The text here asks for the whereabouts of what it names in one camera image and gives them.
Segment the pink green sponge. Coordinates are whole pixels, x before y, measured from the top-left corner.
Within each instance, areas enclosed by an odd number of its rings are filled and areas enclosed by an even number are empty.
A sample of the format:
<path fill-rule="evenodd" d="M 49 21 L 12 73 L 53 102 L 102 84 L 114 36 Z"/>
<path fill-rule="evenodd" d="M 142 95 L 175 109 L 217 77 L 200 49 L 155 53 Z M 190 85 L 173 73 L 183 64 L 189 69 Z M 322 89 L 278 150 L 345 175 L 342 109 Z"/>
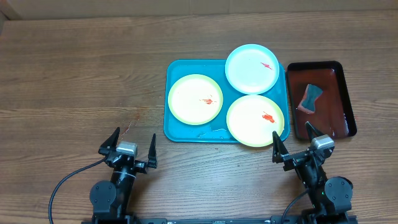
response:
<path fill-rule="evenodd" d="M 303 111 L 306 114 L 314 114 L 315 112 L 315 102 L 321 96 L 323 90 L 312 84 L 308 84 L 302 100 L 298 104 L 297 109 Z"/>

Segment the light blue plate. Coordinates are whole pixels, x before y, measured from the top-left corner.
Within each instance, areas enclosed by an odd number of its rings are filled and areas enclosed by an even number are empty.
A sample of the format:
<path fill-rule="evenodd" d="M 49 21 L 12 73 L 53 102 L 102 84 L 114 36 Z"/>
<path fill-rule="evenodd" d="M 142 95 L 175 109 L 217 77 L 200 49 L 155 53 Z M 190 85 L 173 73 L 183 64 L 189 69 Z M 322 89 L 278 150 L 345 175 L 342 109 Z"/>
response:
<path fill-rule="evenodd" d="M 241 93 L 260 95 L 279 78 L 279 61 L 273 52 L 258 44 L 245 44 L 227 57 L 225 74 L 229 84 Z"/>

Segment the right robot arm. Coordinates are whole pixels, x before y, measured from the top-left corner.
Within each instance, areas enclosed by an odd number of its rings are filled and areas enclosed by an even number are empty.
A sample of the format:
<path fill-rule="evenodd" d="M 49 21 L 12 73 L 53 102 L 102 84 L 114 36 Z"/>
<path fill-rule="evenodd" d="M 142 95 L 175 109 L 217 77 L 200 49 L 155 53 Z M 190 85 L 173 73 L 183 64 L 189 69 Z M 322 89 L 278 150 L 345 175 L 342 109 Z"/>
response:
<path fill-rule="evenodd" d="M 281 216 L 272 216 L 271 223 L 357 223 L 356 217 L 348 216 L 352 209 L 352 182 L 341 176 L 329 179 L 322 167 L 333 153 L 334 140 L 309 122 L 305 127 L 310 146 L 295 154 L 289 154 L 277 132 L 272 133 L 273 163 L 283 163 L 285 171 L 294 170 L 305 190 L 289 203 Z M 300 215 L 288 216 L 293 205 L 305 195 L 312 208 L 303 210 Z"/>

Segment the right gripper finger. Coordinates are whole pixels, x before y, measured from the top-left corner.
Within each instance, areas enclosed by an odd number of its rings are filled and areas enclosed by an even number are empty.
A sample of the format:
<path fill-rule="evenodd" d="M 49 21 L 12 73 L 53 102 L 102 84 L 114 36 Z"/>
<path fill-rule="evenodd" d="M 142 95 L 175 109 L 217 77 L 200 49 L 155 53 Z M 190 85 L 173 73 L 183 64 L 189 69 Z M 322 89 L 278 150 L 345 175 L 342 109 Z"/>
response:
<path fill-rule="evenodd" d="M 305 122 L 308 139 L 312 141 L 314 138 L 323 136 L 324 134 L 317 128 L 315 128 L 309 121 Z"/>
<path fill-rule="evenodd" d="M 273 152 L 272 152 L 272 162 L 273 163 L 282 163 L 286 162 L 289 157 L 289 152 L 286 149 L 283 141 L 276 131 L 272 132 L 273 138 Z"/>

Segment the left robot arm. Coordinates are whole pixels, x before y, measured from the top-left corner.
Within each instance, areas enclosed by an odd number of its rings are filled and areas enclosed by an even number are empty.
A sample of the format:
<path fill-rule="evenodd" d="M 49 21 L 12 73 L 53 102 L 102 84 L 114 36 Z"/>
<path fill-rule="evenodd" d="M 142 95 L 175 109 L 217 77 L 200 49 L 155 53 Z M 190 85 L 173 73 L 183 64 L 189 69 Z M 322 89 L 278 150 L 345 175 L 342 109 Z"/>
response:
<path fill-rule="evenodd" d="M 156 135 L 148 152 L 148 160 L 137 159 L 137 144 L 119 142 L 120 129 L 100 145 L 98 153 L 104 156 L 104 163 L 113 169 L 110 180 L 97 182 L 90 190 L 93 205 L 92 223 L 140 223 L 138 217 L 127 211 L 132 188 L 138 173 L 146 174 L 149 168 L 157 167 L 155 149 Z"/>

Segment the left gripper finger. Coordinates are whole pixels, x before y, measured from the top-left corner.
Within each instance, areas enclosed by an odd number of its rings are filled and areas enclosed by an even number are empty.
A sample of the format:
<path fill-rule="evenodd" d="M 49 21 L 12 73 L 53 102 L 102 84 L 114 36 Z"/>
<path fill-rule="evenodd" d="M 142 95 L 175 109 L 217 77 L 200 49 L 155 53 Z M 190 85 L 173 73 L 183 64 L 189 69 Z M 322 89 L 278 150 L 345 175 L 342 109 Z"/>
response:
<path fill-rule="evenodd" d="M 156 169 L 157 168 L 157 153 L 156 153 L 156 134 L 153 134 L 152 140 L 150 143 L 149 153 L 148 153 L 148 161 L 147 166 L 149 168 Z"/>
<path fill-rule="evenodd" d="M 100 148 L 101 149 L 115 148 L 118 143 L 119 133 L 120 133 L 120 127 L 117 127 L 113 132 L 113 134 L 110 135 L 110 137 L 107 138 L 107 140 L 105 140 L 105 142 L 102 143 L 102 145 L 100 145 Z"/>

